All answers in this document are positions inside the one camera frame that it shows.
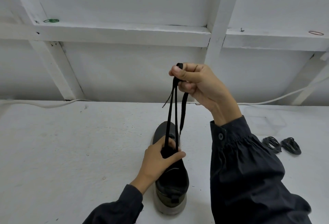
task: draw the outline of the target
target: white table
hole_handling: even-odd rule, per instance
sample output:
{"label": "white table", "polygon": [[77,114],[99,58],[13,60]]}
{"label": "white table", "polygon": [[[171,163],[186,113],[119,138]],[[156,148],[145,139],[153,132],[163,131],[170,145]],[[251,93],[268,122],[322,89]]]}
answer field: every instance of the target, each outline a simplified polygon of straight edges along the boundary
{"label": "white table", "polygon": [[[167,120],[168,105],[161,107],[128,102],[74,102],[52,109],[0,104],[0,223],[82,223],[99,204],[116,201],[137,175],[155,129]],[[295,138],[302,154],[278,155],[286,169],[283,182],[310,203],[313,223],[327,223],[329,107],[242,106],[241,111],[260,139]],[[163,216],[148,190],[138,224],[214,223],[211,120],[202,106],[187,105],[182,149],[190,187],[185,210]]]}

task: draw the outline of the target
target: fingernail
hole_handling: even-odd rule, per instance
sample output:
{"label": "fingernail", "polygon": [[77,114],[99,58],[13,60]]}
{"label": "fingernail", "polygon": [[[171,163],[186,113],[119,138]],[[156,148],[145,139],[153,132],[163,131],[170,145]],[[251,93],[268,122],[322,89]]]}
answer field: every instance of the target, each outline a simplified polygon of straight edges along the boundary
{"label": "fingernail", "polygon": [[174,70],[175,72],[179,72],[181,69],[180,69],[178,66],[174,66],[173,70]]}

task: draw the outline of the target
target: cuff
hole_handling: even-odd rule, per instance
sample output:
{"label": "cuff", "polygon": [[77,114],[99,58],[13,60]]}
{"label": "cuff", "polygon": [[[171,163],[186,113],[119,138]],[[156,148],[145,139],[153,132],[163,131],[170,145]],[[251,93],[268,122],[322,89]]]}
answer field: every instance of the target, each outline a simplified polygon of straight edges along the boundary
{"label": "cuff", "polygon": [[232,142],[251,135],[251,131],[244,116],[222,126],[217,126],[214,121],[211,121],[210,130],[212,141],[220,147],[224,147],[227,142]]}
{"label": "cuff", "polygon": [[142,200],[142,193],[133,185],[127,184],[122,191],[118,201],[124,202],[125,205],[133,209],[139,210],[140,208],[143,209]]}

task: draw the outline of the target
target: sleeve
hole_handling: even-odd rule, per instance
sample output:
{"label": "sleeve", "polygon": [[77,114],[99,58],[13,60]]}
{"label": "sleeve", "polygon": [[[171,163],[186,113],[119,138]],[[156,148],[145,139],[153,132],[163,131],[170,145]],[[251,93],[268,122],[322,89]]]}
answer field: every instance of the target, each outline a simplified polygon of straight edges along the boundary
{"label": "sleeve", "polygon": [[283,185],[281,161],[251,133],[244,116],[210,127],[215,223],[310,223],[310,205]]}
{"label": "sleeve", "polygon": [[143,209],[142,200],[142,193],[128,184],[116,202],[99,205],[83,224],[133,224]]}

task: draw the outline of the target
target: hand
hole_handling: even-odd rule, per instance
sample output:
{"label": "hand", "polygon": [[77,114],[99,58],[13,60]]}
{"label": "hand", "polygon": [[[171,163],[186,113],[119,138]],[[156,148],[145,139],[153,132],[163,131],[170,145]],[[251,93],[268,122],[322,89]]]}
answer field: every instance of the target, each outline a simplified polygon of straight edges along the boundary
{"label": "hand", "polygon": [[183,69],[173,66],[169,75],[184,80],[179,82],[179,90],[188,92],[206,107],[212,113],[216,125],[241,117],[236,101],[207,65],[184,63]]}
{"label": "hand", "polygon": [[[172,148],[176,147],[176,143],[173,139],[169,138],[169,146]],[[165,145],[165,136],[163,136],[155,144],[150,145],[144,154],[141,169],[135,180],[130,185],[137,188],[142,194],[162,175],[162,173],[171,164],[177,162],[186,156],[186,153],[178,149],[178,152],[174,155],[163,159],[161,155],[161,149]]]}

